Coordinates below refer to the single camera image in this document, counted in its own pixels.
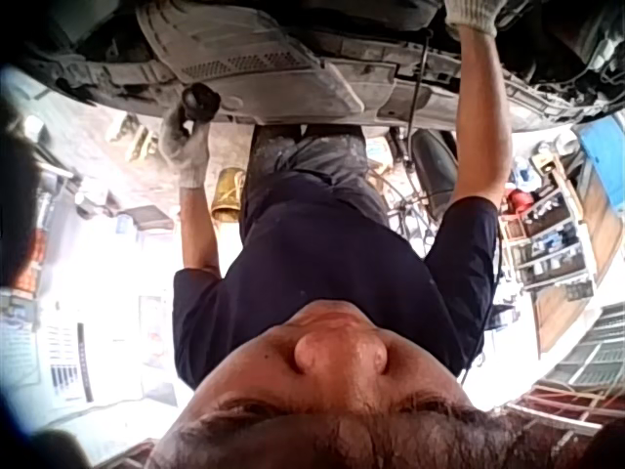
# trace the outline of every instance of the car undercarriage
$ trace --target car undercarriage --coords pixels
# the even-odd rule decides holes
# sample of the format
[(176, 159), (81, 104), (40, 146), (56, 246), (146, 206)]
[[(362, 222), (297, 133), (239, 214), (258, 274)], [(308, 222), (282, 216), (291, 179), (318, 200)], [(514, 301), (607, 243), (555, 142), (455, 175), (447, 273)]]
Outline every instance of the car undercarriage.
[[(497, 19), (514, 131), (625, 106), (618, 1), (510, 0)], [(222, 96), (218, 121), (454, 127), (460, 46), (442, 0), (59, 0), (18, 66), (85, 103), (161, 115), (185, 86)]]

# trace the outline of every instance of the navy blue shirt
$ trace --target navy blue shirt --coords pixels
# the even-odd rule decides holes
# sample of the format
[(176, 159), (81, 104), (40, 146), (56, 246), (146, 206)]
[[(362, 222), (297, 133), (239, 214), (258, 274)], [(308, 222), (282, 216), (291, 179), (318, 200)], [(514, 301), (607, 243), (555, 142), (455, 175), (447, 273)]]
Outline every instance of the navy blue shirt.
[(317, 299), (354, 303), (460, 373), (492, 298), (495, 206), (479, 197), (452, 204), (422, 260), (405, 239), (309, 182), (291, 178), (267, 191), (224, 279), (176, 273), (180, 377), (195, 389), (236, 347)]

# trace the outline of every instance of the vent grille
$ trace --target vent grille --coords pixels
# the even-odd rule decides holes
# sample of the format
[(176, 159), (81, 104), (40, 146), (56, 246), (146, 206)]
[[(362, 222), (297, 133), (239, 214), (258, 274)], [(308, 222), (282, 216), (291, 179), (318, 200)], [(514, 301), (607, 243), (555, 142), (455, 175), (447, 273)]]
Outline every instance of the vent grille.
[(224, 76), (255, 73), (260, 71), (289, 70), (306, 68), (308, 63), (298, 60), (290, 52), (230, 57), (221, 61), (195, 64), (183, 68), (183, 72), (193, 80), (207, 80)]

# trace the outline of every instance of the hand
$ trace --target hand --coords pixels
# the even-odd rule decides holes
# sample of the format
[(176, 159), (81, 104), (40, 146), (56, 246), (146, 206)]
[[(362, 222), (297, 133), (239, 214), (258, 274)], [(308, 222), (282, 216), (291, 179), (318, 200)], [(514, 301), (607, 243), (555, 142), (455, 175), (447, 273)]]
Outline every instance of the hand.
[(495, 19), (505, 4), (506, 0), (445, 0), (446, 22), (454, 28), (463, 24), (494, 37)]
[(163, 116), (158, 146), (161, 154), (178, 173), (181, 189), (204, 187), (208, 168), (209, 123), (193, 123), (189, 135), (184, 127), (187, 120), (182, 102), (177, 103)]

